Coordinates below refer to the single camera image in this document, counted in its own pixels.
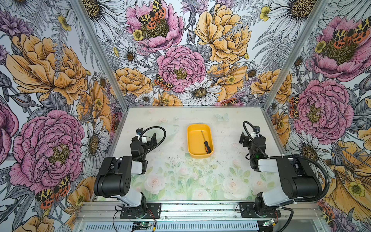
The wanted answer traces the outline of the orange black screwdriver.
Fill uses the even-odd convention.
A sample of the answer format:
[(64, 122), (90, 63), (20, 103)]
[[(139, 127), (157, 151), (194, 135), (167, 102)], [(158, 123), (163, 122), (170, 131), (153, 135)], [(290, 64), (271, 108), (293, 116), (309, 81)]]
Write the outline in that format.
[(203, 139), (204, 139), (204, 145), (205, 145), (206, 153), (210, 154), (211, 153), (211, 148), (210, 148), (208, 142), (206, 141), (206, 138), (205, 138), (205, 135), (204, 135), (203, 131), (201, 131), (201, 133), (202, 133), (202, 136), (203, 136)]

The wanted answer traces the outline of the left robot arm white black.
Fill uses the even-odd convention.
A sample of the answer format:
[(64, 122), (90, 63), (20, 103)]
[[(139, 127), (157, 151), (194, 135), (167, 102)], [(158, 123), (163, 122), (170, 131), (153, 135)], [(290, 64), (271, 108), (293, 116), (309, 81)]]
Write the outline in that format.
[(121, 158), (108, 157), (101, 164), (94, 183), (94, 194), (119, 201), (120, 219), (153, 219), (160, 217), (161, 204), (148, 203), (144, 193), (131, 186), (132, 176), (146, 173), (146, 156), (166, 138), (163, 127), (137, 129), (129, 145), (131, 154)]

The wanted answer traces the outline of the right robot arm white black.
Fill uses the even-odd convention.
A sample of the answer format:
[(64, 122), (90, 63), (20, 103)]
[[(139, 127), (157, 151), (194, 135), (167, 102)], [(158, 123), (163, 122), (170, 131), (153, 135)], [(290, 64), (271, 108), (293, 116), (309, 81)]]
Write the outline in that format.
[(253, 204), (240, 206), (241, 212), (253, 211), (257, 217), (272, 217), (284, 206), (315, 202), (327, 194), (329, 175), (317, 161), (299, 155), (268, 156), (266, 138), (260, 134), (260, 128), (244, 121), (243, 129), (239, 143), (249, 150), (246, 159), (251, 168), (256, 172), (277, 174), (279, 184), (257, 193)]

